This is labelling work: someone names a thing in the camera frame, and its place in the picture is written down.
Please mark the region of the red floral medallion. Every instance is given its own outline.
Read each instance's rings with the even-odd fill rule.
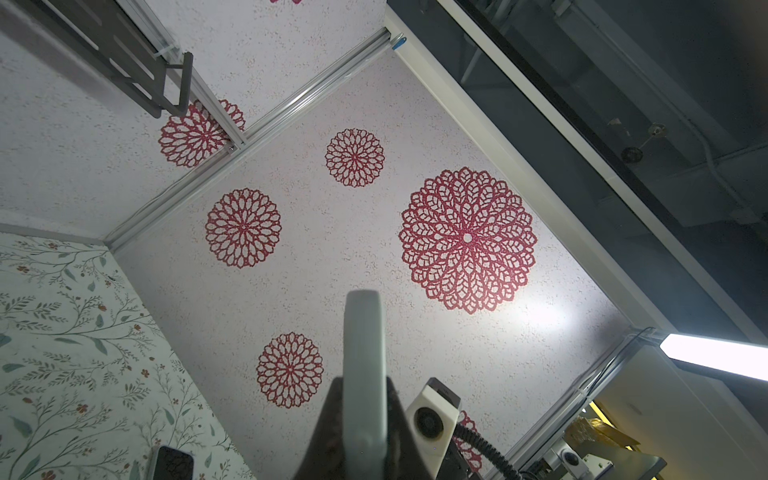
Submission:
[[[256,371],[266,399],[289,409],[317,393],[323,381],[323,358],[312,340],[299,333],[284,333],[264,347]]]
[[[475,421],[470,419],[469,415],[467,415],[467,412],[464,410],[458,413],[457,423],[460,423],[475,433],[478,431],[475,426]],[[469,464],[469,468],[471,468],[473,472],[479,472],[480,468],[482,468],[482,457],[480,456],[480,452],[472,448],[472,445],[469,445],[467,442],[461,440],[458,437],[453,437],[453,442],[456,444],[458,450],[462,453],[462,456]]]
[[[220,100],[224,110],[239,129],[245,128],[243,112],[235,104]],[[219,151],[230,140],[223,128],[214,120],[200,101],[190,105],[187,116],[168,118],[161,129],[161,152],[169,162],[179,167],[192,168]]]
[[[221,197],[208,213],[205,240],[229,266],[263,262],[280,241],[280,212],[270,198],[248,188]]]
[[[326,167],[347,187],[364,187],[384,168],[384,149],[368,131],[348,128],[336,134],[328,145]]]
[[[443,171],[402,212],[411,279],[449,310],[495,310],[528,283],[536,263],[531,214],[506,182],[467,167]]]

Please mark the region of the camera lens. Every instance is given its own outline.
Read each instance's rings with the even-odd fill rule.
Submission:
[[[419,432],[428,439],[436,439],[442,433],[442,420],[435,410],[428,407],[416,410],[414,421]]]

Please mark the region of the small red flower pattern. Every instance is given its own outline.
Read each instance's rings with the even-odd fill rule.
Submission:
[[[239,129],[245,128],[245,117],[236,104],[219,100]],[[186,117],[168,118],[160,130],[160,151],[166,160],[179,167],[192,168],[216,153],[230,138],[211,116],[210,112],[195,101]]]
[[[326,167],[347,187],[364,187],[384,168],[384,149],[368,131],[348,128],[336,134],[328,145]]]
[[[473,432],[478,431],[475,425],[475,421],[470,419],[469,415],[467,415],[467,412],[464,410],[458,413],[458,421],[456,423],[465,426]],[[482,457],[480,456],[480,452],[472,448],[472,445],[469,445],[467,442],[461,440],[458,437],[453,437],[453,442],[456,444],[458,450],[462,453],[462,456],[469,464],[469,468],[471,468],[473,472],[479,472],[480,468],[482,468]]]
[[[323,358],[312,340],[284,333],[264,347],[256,368],[269,402],[290,409],[308,402],[323,381]]]
[[[449,310],[495,310],[528,283],[533,217],[487,171],[443,171],[402,212],[402,260],[411,279]]]
[[[281,229],[277,205],[258,190],[245,188],[214,204],[205,239],[217,259],[243,268],[263,262],[274,251]]]

